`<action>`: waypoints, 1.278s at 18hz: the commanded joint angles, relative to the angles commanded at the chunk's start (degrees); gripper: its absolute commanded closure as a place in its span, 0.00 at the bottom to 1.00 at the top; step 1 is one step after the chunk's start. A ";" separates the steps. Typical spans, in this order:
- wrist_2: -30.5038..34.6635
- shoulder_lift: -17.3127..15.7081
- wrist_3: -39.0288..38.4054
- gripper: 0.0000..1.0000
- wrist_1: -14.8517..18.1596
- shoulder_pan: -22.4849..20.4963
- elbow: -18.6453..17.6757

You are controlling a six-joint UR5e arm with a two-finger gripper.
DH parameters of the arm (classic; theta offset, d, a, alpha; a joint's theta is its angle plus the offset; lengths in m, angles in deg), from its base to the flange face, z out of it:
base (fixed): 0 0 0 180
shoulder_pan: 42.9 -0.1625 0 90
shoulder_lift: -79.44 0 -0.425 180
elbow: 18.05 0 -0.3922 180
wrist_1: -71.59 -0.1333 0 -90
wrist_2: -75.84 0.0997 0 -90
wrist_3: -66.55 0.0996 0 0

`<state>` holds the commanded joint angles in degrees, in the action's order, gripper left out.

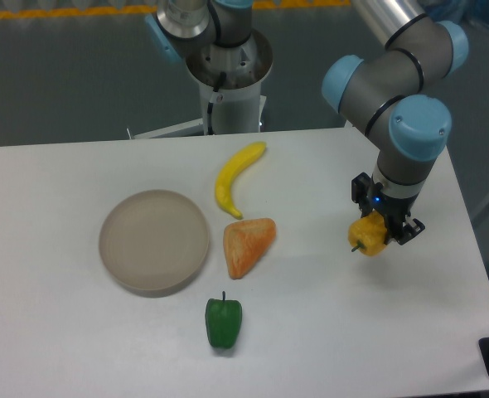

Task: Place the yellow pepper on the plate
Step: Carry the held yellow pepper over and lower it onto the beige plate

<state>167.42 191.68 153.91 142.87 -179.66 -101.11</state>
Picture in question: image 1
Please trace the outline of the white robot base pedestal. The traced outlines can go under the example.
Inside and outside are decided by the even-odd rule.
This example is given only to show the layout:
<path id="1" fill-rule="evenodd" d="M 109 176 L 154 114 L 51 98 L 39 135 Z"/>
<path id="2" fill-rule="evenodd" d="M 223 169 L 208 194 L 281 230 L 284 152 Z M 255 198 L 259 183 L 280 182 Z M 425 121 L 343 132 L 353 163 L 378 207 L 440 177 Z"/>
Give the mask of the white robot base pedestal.
<path id="1" fill-rule="evenodd" d="M 132 138 L 257 133 L 266 101 L 261 86 L 272 69 L 273 60 L 269 41 L 255 29 L 239 46 L 225 48 L 213 44 L 205 47 L 186 58 L 187 70 L 198 85 L 201 117 Z"/>

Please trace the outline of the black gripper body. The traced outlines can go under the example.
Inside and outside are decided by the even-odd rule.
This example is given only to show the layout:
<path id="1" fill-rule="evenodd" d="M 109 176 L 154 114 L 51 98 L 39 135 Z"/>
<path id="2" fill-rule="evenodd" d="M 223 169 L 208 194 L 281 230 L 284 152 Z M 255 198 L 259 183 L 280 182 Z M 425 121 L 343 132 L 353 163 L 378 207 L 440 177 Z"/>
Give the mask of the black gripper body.
<path id="1" fill-rule="evenodd" d="M 375 172 L 371 177 L 364 172 L 360 174 L 361 217 L 376 211 L 383 217 L 385 226 L 403 226 L 411 216 L 416 199 L 416 184 L 398 184 L 381 172 Z"/>

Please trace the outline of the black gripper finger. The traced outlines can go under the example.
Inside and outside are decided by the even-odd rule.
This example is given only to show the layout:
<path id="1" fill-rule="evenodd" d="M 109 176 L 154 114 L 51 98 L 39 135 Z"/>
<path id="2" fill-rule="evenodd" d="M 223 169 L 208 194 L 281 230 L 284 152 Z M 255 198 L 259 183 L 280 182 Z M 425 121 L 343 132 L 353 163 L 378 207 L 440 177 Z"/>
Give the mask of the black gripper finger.
<path id="1" fill-rule="evenodd" d="M 393 216 L 386 216 L 384 221 L 386 229 L 384 243 L 386 245 L 391 241 L 404 245 L 425 230 L 423 222 L 409 216 L 406 216 L 403 221 Z"/>
<path id="2" fill-rule="evenodd" d="M 351 180 L 351 200 L 358 205 L 362 215 L 369 215 L 372 212 L 372 205 L 369 199 L 371 178 L 362 172 Z"/>

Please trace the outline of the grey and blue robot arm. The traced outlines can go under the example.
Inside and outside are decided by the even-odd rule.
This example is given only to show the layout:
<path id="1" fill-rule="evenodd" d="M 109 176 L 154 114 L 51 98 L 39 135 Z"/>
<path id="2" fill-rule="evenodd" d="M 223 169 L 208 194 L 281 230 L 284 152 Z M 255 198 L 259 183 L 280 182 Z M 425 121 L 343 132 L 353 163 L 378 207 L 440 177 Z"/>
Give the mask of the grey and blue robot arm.
<path id="1" fill-rule="evenodd" d="M 384 242 L 402 245 L 424 230 L 411 209 L 452 129 L 448 108 L 423 90 L 465 62 L 468 40 L 415 1 L 356 1 L 354 8 L 384 54 L 369 62 L 343 56 L 321 92 L 378 148 L 373 173 L 352 180 L 351 198 L 363 216 L 383 217 Z M 252 2 L 160 1 L 145 23 L 158 50 L 185 61 L 198 84 L 205 134 L 259 131 L 260 87 L 273 52 L 252 27 Z"/>

